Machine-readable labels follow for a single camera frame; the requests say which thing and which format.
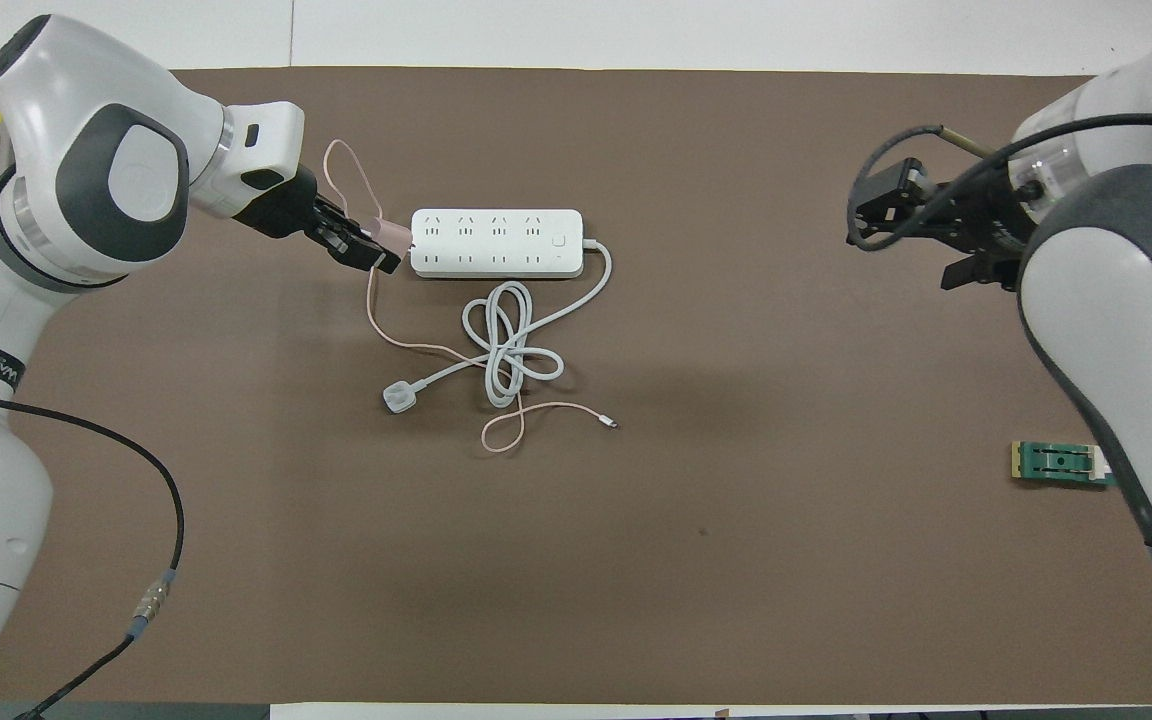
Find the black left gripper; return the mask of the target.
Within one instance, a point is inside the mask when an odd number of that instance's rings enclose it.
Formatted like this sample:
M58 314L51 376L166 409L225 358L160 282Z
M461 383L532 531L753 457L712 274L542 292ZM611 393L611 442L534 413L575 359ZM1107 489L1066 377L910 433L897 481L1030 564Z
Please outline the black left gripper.
M339 209L317 191L314 173L301 165L287 182L271 187L247 209L234 215L238 223L271 238L285 238L303 233L328 251L333 259L362 272L393 274L403 262L397 252L374 247L370 236L379 232L381 219L374 214L355 214Z

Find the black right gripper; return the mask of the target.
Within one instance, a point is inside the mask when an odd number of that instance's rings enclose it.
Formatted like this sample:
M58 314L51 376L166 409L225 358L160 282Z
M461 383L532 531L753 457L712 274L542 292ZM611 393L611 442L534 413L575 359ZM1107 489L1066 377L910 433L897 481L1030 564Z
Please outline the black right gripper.
M858 245L873 234L895 232L932 200L932 179L916 158L904 158L873 176L856 179L847 196L852 223L847 242ZM990 170L972 179L946 209L922 223L925 237L965 255L942 272L940 288L996 285L996 272L1020 270L1026 247L1026 211L1021 209L1006 170Z

